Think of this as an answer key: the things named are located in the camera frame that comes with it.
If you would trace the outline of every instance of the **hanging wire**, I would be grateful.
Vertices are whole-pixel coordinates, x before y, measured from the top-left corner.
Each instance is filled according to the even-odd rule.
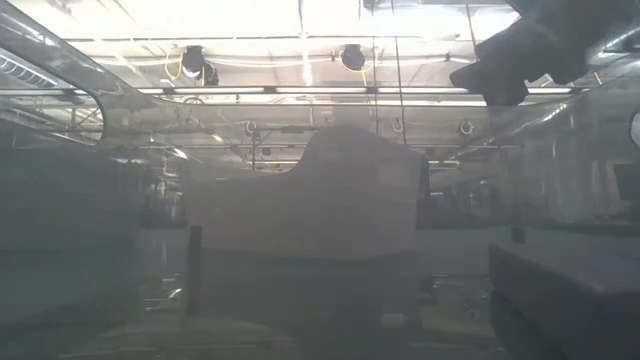
[[[391,0],[391,13],[393,14],[393,17],[395,19],[396,7],[395,7],[394,0]],[[406,126],[404,126],[404,94],[402,92],[402,75],[400,74],[400,48],[398,46],[398,32],[395,30],[397,29],[394,29],[393,38],[395,39],[395,43],[396,43],[396,63],[398,65],[398,91],[400,93],[400,109],[402,111],[401,113],[402,140],[404,141],[404,144],[407,145],[407,129],[406,129]]]

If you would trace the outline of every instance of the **fluorescent light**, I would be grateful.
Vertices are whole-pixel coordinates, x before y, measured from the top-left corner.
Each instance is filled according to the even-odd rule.
[[[24,90],[0,90],[0,96],[62,96],[62,89],[24,89]]]
[[[185,154],[185,153],[184,153],[184,151],[182,151],[182,150],[180,150],[180,149],[178,149],[178,148],[173,149],[173,153],[174,153],[177,157],[179,157],[179,158],[181,158],[181,159],[185,159],[185,160],[186,160],[186,159],[188,159],[188,158],[189,158],[189,157],[187,156],[187,154]]]
[[[381,87],[378,88],[378,92],[381,94],[399,94],[400,88],[398,87]],[[433,88],[433,87],[403,87],[403,94],[468,94],[469,91],[460,88]]]
[[[176,87],[176,84],[174,84],[173,81],[171,81],[169,79],[160,79],[160,82],[163,82],[165,84],[169,84],[169,85],[171,85],[171,87]]]
[[[263,87],[197,87],[175,89],[176,94],[246,94],[264,93]]]
[[[147,95],[162,95],[164,94],[164,90],[162,89],[138,89],[138,91],[140,91],[143,94],[147,94]]]
[[[256,164],[260,165],[295,165],[298,160],[256,160]]]
[[[538,95],[538,94],[549,94],[549,95],[553,95],[553,94],[567,94],[570,93],[571,91],[576,90],[576,91],[582,91],[582,89],[575,89],[575,88],[567,88],[567,87],[563,87],[563,88],[529,88],[529,94],[532,95]]]
[[[280,94],[365,94],[365,87],[277,87],[276,92]]]

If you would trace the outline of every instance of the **cable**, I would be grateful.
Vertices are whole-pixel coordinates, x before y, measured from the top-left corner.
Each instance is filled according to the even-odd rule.
[[[164,61],[164,71],[167,73],[167,76],[169,76],[169,78],[171,78],[171,80],[175,80],[177,78],[180,77],[180,75],[182,74],[182,57],[183,57],[184,53],[180,54],[180,62],[178,64],[178,74],[173,76],[170,72],[169,72],[169,53],[167,53],[167,56],[165,58]]]
[[[396,7],[395,0],[391,0],[391,13],[395,19],[396,16]],[[396,63],[398,64],[398,89],[400,92],[400,109],[402,111],[402,139],[404,144],[407,145],[407,130],[406,126],[404,126],[404,95],[402,93],[402,74],[400,73],[400,48],[398,46],[398,34],[393,34],[396,43]]]

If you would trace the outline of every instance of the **ceiling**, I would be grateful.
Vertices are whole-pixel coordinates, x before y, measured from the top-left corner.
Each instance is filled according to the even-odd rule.
[[[160,91],[156,96],[164,100],[218,106],[167,107],[162,121],[155,115],[140,116],[135,119],[136,129],[147,134],[147,148],[178,147],[199,161],[227,161],[251,168],[255,140],[258,167],[280,171],[295,164],[314,129],[327,125],[367,128],[426,151],[434,161],[449,161],[455,147],[485,146],[488,138],[519,116],[519,110],[487,109],[482,98],[472,94],[411,95],[411,89],[451,88],[449,74],[475,61],[474,42],[508,27],[518,15],[497,0],[474,0],[468,7],[456,0],[396,1],[394,8],[390,1],[378,1],[373,11],[365,9],[361,0],[10,2],[134,88],[199,87],[193,79],[175,77],[179,56],[188,45],[203,46],[222,87],[303,87],[293,93],[253,95],[234,93],[237,90],[218,95]],[[366,71],[345,69],[340,61],[345,44],[361,45]],[[39,71],[9,53],[0,55]],[[573,87],[596,87],[637,72],[634,57],[617,55],[610,60],[614,62],[609,61],[609,66],[594,68],[597,72],[566,87],[548,78],[529,84],[532,92],[560,91],[530,96],[521,108],[562,99]],[[3,89],[34,88],[5,74],[0,74],[0,83]],[[405,92],[400,96],[398,84]],[[374,97],[366,93],[314,94],[311,88],[344,86],[389,87],[396,92]],[[55,79],[54,88],[71,85]],[[90,144],[99,143],[102,136],[101,109],[82,94],[0,98],[11,101],[14,108],[22,106],[51,118],[42,125],[49,132],[61,122],[66,131],[55,130],[57,136]],[[545,118],[556,108],[537,109],[547,111],[541,112],[540,117]],[[14,118],[21,114],[12,113]],[[460,134],[464,122],[472,124],[472,137]],[[248,124],[261,129],[258,139],[246,131]],[[519,147],[509,141],[500,145]],[[491,146],[480,150],[477,153],[486,156],[495,152]],[[485,161],[486,156],[472,160]]]

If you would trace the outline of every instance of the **black object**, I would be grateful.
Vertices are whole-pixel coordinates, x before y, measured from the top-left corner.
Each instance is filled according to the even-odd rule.
[[[197,74],[196,80],[202,80],[204,77],[204,86],[218,86],[220,83],[218,70],[202,55],[202,46],[187,46],[187,51],[182,55],[182,67],[192,74]]]
[[[347,44],[342,52],[342,64],[349,70],[361,71],[364,67],[365,58],[360,50],[359,44]]]
[[[187,51],[182,55],[182,66],[195,74],[201,72],[204,65],[202,46],[187,46]]]
[[[526,244],[491,244],[489,274],[495,291],[565,358],[637,358],[636,260],[591,250],[586,241],[575,239],[544,231],[529,235]]]
[[[451,74],[454,86],[484,96],[487,105],[517,105],[525,80],[545,74],[558,84],[585,75],[587,49],[614,25],[629,24],[632,0],[511,0],[522,18],[476,47],[479,62]]]
[[[200,259],[202,252],[202,227],[189,227],[187,250],[187,314],[196,315],[200,299]]]

